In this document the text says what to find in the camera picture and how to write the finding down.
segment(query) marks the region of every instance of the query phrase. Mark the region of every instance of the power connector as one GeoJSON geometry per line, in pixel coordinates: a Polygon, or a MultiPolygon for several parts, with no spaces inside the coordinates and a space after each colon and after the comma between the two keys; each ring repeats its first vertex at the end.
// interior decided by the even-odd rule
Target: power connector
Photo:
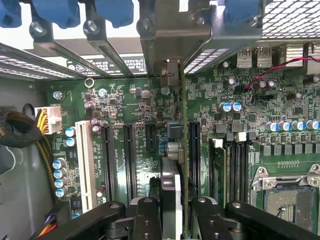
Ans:
{"type": "Polygon", "coordinates": [[[47,128],[43,133],[44,135],[51,135],[62,131],[62,117],[60,106],[43,106],[36,107],[34,109],[35,115],[38,115],[39,111],[45,111],[47,119],[47,128]]]}

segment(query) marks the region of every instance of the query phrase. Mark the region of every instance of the ventilation grille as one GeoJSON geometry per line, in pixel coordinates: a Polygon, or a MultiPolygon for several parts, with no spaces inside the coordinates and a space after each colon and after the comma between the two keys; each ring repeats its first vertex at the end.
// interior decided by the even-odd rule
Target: ventilation grille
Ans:
{"type": "Polygon", "coordinates": [[[320,38],[320,0],[273,0],[265,7],[262,38],[320,38]]]}

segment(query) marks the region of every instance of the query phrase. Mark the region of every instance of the capacitor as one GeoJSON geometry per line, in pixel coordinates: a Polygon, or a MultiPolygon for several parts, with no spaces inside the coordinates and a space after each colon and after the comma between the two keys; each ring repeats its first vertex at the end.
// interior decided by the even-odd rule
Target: capacitor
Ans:
{"type": "Polygon", "coordinates": [[[223,85],[225,86],[232,86],[236,83],[236,80],[232,77],[229,77],[228,79],[223,81],[223,85]]]}
{"type": "Polygon", "coordinates": [[[76,210],[74,211],[74,213],[72,214],[72,219],[75,219],[77,217],[80,217],[83,214],[82,210],[76,210]]]}
{"type": "Polygon", "coordinates": [[[96,107],[96,104],[94,101],[85,101],[83,104],[85,109],[94,109],[96,107]]]}
{"type": "Polygon", "coordinates": [[[101,184],[98,188],[98,191],[96,192],[96,196],[98,198],[101,198],[103,196],[103,193],[105,192],[106,190],[106,186],[104,184],[101,184]]]}
{"type": "Polygon", "coordinates": [[[57,180],[54,181],[54,186],[55,186],[57,189],[60,189],[60,188],[62,188],[64,185],[67,184],[67,181],[68,181],[68,179],[67,179],[65,176],[63,176],[62,178],[57,179],[57,180]]]}
{"type": "Polygon", "coordinates": [[[266,82],[266,86],[268,87],[268,88],[274,88],[275,86],[276,86],[276,83],[274,82],[274,81],[267,81],[266,82]]]}
{"type": "Polygon", "coordinates": [[[319,129],[319,121],[309,120],[306,122],[306,127],[311,130],[318,130],[319,129]]]}
{"type": "Polygon", "coordinates": [[[317,84],[320,82],[320,77],[319,76],[310,76],[306,79],[303,80],[304,85],[312,85],[312,84],[317,84]]]}
{"type": "Polygon", "coordinates": [[[58,157],[53,161],[52,167],[56,170],[62,168],[66,164],[66,160],[63,157],[58,157]]]}
{"type": "Polygon", "coordinates": [[[92,132],[93,132],[94,134],[99,134],[99,133],[101,133],[101,127],[99,127],[99,126],[93,126],[91,130],[92,130],[92,132]]]}
{"type": "Polygon", "coordinates": [[[68,147],[73,147],[76,145],[76,139],[74,137],[68,137],[65,143],[68,147]]]}
{"type": "Polygon", "coordinates": [[[72,138],[76,135],[76,128],[74,126],[68,127],[64,133],[68,138],[72,138]]]}
{"type": "Polygon", "coordinates": [[[55,190],[55,195],[58,198],[62,198],[67,192],[68,192],[68,187],[64,185],[62,188],[58,188],[57,190],[55,190]]]}
{"type": "Polygon", "coordinates": [[[266,88],[266,86],[267,86],[267,83],[265,81],[255,81],[252,84],[252,87],[254,89],[264,89],[264,88],[266,88]]]}
{"type": "Polygon", "coordinates": [[[277,125],[276,122],[268,121],[268,122],[265,124],[265,129],[267,129],[268,131],[271,131],[271,132],[276,132],[277,129],[278,129],[278,125],[277,125]]]}
{"type": "Polygon", "coordinates": [[[291,127],[294,130],[299,130],[299,131],[302,131],[303,129],[305,129],[304,123],[302,121],[293,121],[291,123],[291,127]]]}
{"type": "Polygon", "coordinates": [[[162,95],[165,95],[165,96],[169,95],[169,93],[170,93],[170,88],[167,87],[167,86],[161,88],[161,93],[162,93],[162,95]]]}
{"type": "Polygon", "coordinates": [[[55,170],[53,172],[53,176],[55,179],[60,179],[66,174],[66,172],[67,172],[67,170],[64,167],[62,167],[59,170],[55,170]]]}
{"type": "Polygon", "coordinates": [[[91,124],[91,126],[100,126],[100,125],[102,125],[101,120],[99,120],[97,118],[91,118],[90,119],[90,124],[91,124]]]}
{"type": "Polygon", "coordinates": [[[55,100],[61,100],[64,97],[64,94],[61,91],[54,91],[52,96],[55,100]]]}
{"type": "Polygon", "coordinates": [[[241,103],[240,102],[232,102],[231,103],[231,108],[232,108],[232,110],[233,111],[235,111],[235,112],[240,112],[241,111],[241,109],[242,109],[242,105],[241,105],[241,103]]]}
{"type": "Polygon", "coordinates": [[[105,98],[107,96],[108,92],[107,90],[105,90],[104,88],[99,89],[98,91],[98,96],[100,98],[105,98]]]}
{"type": "Polygon", "coordinates": [[[298,99],[301,99],[302,98],[302,94],[301,93],[289,93],[287,96],[286,96],[286,99],[288,101],[294,101],[294,100],[298,100],[298,99]]]}
{"type": "Polygon", "coordinates": [[[219,105],[219,109],[225,113],[230,112],[231,111],[231,104],[229,102],[222,102],[219,105]]]}
{"type": "Polygon", "coordinates": [[[281,131],[289,131],[290,130],[290,123],[289,122],[281,121],[281,122],[279,122],[278,126],[281,131]]]}

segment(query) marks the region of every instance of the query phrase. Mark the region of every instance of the pcie slot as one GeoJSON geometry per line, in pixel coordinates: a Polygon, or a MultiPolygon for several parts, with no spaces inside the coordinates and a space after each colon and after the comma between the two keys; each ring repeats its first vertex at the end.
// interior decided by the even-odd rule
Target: pcie slot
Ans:
{"type": "Polygon", "coordinates": [[[157,129],[155,123],[145,124],[145,141],[146,150],[150,153],[154,153],[157,148],[157,129]]]}
{"type": "Polygon", "coordinates": [[[123,125],[124,162],[128,204],[137,197],[136,139],[133,124],[123,125]]]}
{"type": "Polygon", "coordinates": [[[106,201],[116,201],[118,199],[118,181],[116,173],[114,130],[112,126],[103,125],[101,128],[101,136],[106,201]]]}
{"type": "Polygon", "coordinates": [[[82,212],[97,206],[94,152],[89,121],[75,123],[82,212]]]}
{"type": "Polygon", "coordinates": [[[200,122],[190,121],[188,128],[190,177],[195,184],[197,194],[199,194],[201,193],[200,122]]]}

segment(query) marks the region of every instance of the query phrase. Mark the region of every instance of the black pcie slot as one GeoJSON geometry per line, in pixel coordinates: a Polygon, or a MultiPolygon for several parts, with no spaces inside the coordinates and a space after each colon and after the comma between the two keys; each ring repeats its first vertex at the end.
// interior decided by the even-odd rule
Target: black pcie slot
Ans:
{"type": "Polygon", "coordinates": [[[128,204],[137,197],[136,139],[133,124],[123,125],[124,162],[128,204]]]}
{"type": "Polygon", "coordinates": [[[118,199],[117,170],[114,144],[114,130],[110,125],[103,125],[101,128],[102,152],[104,160],[104,183],[106,201],[118,199]]]}
{"type": "Polygon", "coordinates": [[[157,129],[155,123],[145,124],[146,150],[154,153],[157,149],[157,129]]]}
{"type": "Polygon", "coordinates": [[[201,150],[200,150],[200,122],[189,122],[189,161],[190,177],[197,189],[201,192],[201,150]]]}

